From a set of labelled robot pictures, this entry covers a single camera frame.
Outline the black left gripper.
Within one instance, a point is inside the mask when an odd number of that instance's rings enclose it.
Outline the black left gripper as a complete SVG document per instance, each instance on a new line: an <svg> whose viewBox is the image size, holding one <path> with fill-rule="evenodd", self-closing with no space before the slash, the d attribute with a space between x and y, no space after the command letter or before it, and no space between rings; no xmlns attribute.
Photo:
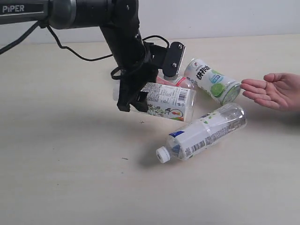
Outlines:
<svg viewBox="0 0 300 225"><path fill-rule="evenodd" d="M158 70L162 69L169 46L143 42L145 55L129 69L121 69L117 107L122 112L130 111L130 94L137 94L132 106L139 112L148 111L147 92L140 91L148 82L155 82Z"/></svg>

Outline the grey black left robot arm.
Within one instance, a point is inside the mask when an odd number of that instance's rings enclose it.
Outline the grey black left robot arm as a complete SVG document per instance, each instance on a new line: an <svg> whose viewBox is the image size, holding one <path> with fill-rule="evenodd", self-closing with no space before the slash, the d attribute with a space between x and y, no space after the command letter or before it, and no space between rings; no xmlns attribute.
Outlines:
<svg viewBox="0 0 300 225"><path fill-rule="evenodd" d="M49 31L99 27L117 63L111 78L120 82L118 109L129 112L135 107L147 112L142 89L155 82L161 67L154 62L155 54L162 55L167 49L142 39L138 10L136 0L3 0L1 24L32 21L33 25L0 51L20 44L37 27Z"/></svg>

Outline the person's open hand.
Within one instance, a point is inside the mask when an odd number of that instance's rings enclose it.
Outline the person's open hand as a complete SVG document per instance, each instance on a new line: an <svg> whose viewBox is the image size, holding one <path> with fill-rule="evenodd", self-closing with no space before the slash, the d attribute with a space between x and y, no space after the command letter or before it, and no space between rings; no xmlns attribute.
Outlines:
<svg viewBox="0 0 300 225"><path fill-rule="evenodd" d="M300 111L300 76L291 73L270 73L262 80L244 79L243 96L260 106L278 111Z"/></svg>

